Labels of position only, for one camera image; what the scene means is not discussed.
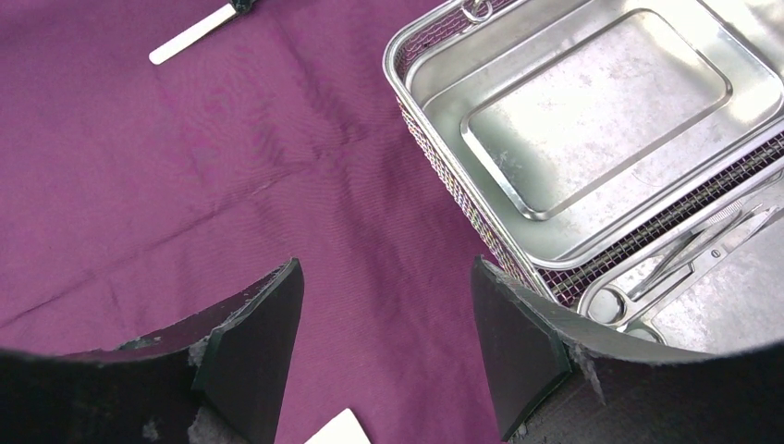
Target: metal basket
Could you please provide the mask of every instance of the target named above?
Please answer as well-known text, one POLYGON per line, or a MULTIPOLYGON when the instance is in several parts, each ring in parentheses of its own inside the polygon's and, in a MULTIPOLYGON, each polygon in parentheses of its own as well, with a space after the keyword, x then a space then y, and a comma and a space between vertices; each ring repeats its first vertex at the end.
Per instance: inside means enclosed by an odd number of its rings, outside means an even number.
POLYGON ((392 39, 386 49, 384 69, 398 96, 409 131, 422 147, 438 177, 447 186, 500 266, 530 290, 566 306, 572 306, 591 282, 612 266, 784 156, 784 133, 780 133, 588 263, 571 270, 549 270, 534 266, 479 198, 476 187, 459 161, 446 147, 405 86, 406 74, 419 57, 513 3, 516 3, 516 0, 453 0, 437 7, 392 39))

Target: black object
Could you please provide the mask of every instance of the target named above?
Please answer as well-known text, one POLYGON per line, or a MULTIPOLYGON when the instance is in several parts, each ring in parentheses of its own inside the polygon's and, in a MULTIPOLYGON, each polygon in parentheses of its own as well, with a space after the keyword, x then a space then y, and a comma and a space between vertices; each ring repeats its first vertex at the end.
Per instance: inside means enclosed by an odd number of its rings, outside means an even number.
POLYGON ((303 291, 292 259, 115 351, 0 351, 0 442, 271 444, 303 291))
POLYGON ((251 10, 256 0, 231 0, 231 5, 238 14, 245 14, 251 10))
MULTIPOLYGON (((520 427, 512 442, 720 444, 784 436, 782 343, 713 356, 636 339, 532 293, 482 259, 474 263, 472 292, 499 433, 520 427), (580 372, 525 425, 512 424, 509 418, 523 420, 532 393, 546 391, 536 367, 554 359, 542 354, 542 336, 553 331, 580 372)), ((551 375, 550 384, 557 380, 551 375)))

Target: tablecloth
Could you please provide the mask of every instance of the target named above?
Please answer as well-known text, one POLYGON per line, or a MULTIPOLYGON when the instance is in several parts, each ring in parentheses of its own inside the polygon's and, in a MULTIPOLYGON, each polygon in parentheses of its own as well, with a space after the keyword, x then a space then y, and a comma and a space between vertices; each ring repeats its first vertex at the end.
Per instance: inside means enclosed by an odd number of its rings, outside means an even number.
POLYGON ((373 444, 497 442, 486 253, 406 131, 386 43, 435 0, 0 3, 0 346, 114 348, 301 259, 277 441, 346 407, 373 444))

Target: white card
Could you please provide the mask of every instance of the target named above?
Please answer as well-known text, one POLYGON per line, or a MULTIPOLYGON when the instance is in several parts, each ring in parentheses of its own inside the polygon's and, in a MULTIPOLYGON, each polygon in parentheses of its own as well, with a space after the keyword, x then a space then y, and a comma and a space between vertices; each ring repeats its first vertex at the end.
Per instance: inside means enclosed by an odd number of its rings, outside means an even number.
POLYGON ((370 444, 370 440, 354 413, 346 409, 326 423, 305 444, 370 444))

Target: mesh side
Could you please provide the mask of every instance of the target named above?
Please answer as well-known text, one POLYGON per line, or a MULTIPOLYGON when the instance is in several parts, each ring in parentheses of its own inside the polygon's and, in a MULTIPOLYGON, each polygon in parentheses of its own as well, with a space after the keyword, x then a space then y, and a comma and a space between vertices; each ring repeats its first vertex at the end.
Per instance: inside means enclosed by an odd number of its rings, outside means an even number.
MULTIPOLYGON (((516 0, 489 0, 493 4, 493 14, 497 14, 498 11, 514 1, 516 0)), ((486 11, 487 4, 483 4, 477 11, 477 15, 481 16, 486 11)), ((437 22, 411 36, 395 54, 395 71, 398 73, 398 76, 402 80, 405 79, 411 64, 423 51, 443 42, 469 26, 471 26, 471 23, 465 17, 465 14, 457 8, 445 14, 437 22)))
POLYGON ((430 161, 430 165, 438 174, 438 177, 447 186, 447 190, 449 190, 449 193, 452 194, 455 202, 457 202, 460 206, 460 209, 463 210, 463 214, 465 214, 465 216, 468 217, 468 219, 471 221, 473 229, 479 233, 482 241, 484 241, 484 243, 490 249, 490 252, 493 254, 493 256, 496 257, 498 264, 501 266, 501 268, 504 269, 504 271, 522 282, 522 284, 529 290, 537 291, 536 287, 532 284, 531 278, 527 276, 517 265, 514 259, 512 259, 512 255, 508 252, 506 247, 504 247, 501 241, 498 240, 493 230, 490 229, 490 227, 487 225, 487 222, 484 220, 479 210, 476 208, 476 206, 474 206, 471 199, 469 199, 463 188, 459 185, 458 180, 455 179, 452 173, 449 172, 447 166, 444 164, 444 161, 441 160, 441 158, 435 152, 433 145, 419 128, 419 125, 416 124, 413 117, 411 117, 408 111, 406 111, 406 108, 400 104, 399 101, 398 104, 400 105, 400 111, 403 114, 403 119, 406 121, 406 125, 409 127, 411 135, 414 136, 414 139, 424 151, 425 157, 427 157, 427 160, 430 161))
POLYGON ((747 154, 668 209, 635 229, 591 262, 571 270, 539 269, 559 301, 567 306, 579 300, 585 289, 613 266, 637 253, 651 241, 693 216, 727 191, 784 156, 784 132, 747 154))

